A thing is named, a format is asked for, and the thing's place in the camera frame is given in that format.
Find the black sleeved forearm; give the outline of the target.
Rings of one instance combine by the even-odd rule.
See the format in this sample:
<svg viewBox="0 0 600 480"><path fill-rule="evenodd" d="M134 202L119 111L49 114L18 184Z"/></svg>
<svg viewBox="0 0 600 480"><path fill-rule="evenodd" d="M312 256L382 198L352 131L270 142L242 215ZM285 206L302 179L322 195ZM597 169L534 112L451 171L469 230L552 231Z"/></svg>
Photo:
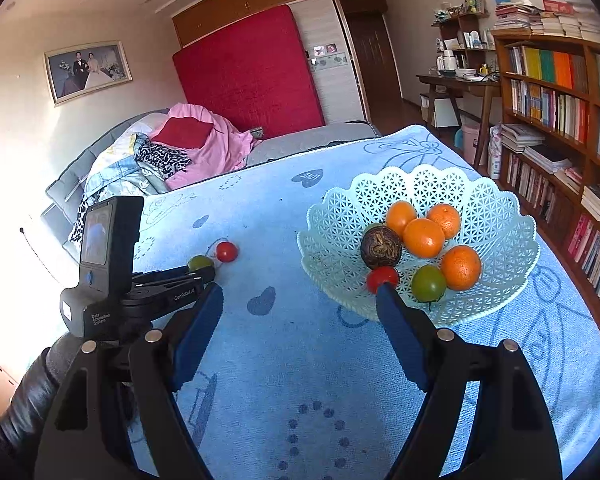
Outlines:
<svg viewBox="0 0 600 480"><path fill-rule="evenodd" d="M15 460L32 467L56 393L78 353L59 342L45 349L20 380L0 416L0 442Z"/></svg>

